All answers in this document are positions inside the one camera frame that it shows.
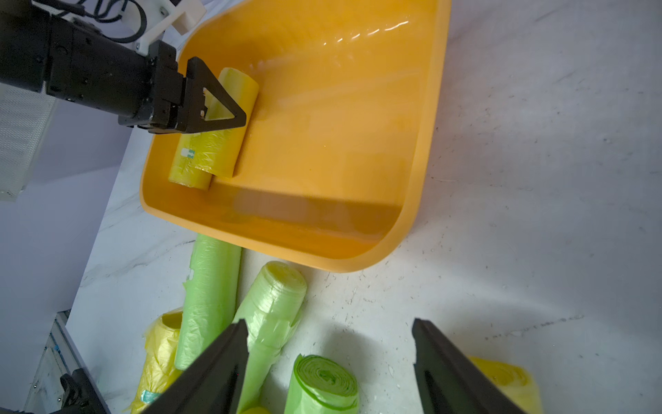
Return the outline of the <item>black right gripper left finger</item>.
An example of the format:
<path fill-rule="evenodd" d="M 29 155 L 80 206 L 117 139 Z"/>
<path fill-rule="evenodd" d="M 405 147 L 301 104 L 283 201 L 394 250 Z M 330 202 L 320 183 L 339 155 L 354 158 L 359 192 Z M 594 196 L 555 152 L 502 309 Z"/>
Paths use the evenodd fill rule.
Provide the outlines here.
<path fill-rule="evenodd" d="M 236 413 L 248 364 L 248 326 L 231 324 L 147 413 Z"/>

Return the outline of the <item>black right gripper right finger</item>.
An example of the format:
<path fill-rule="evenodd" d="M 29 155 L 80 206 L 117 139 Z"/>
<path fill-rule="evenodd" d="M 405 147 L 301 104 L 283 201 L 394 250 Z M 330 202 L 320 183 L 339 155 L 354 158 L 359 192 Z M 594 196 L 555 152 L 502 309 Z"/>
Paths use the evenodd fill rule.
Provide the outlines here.
<path fill-rule="evenodd" d="M 414 369 L 425 413 L 521 413 L 429 320 L 413 322 Z"/>

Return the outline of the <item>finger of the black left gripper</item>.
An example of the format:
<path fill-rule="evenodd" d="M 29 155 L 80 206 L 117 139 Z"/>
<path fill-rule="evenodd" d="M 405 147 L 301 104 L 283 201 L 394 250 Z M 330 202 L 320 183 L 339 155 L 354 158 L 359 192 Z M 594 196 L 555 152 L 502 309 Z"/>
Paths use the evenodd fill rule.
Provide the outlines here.
<path fill-rule="evenodd" d="M 245 127 L 248 116 L 198 57 L 187 62 L 175 129 L 196 134 Z"/>

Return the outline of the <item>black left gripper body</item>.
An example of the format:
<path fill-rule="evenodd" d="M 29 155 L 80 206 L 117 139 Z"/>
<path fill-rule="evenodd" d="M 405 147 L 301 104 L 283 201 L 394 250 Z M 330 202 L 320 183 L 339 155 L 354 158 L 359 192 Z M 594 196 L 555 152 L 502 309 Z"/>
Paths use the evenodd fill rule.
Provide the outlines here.
<path fill-rule="evenodd" d="M 184 76 L 176 50 L 157 41 L 142 56 L 46 10 L 1 14 L 1 81 L 102 110 L 154 134 L 184 132 Z"/>

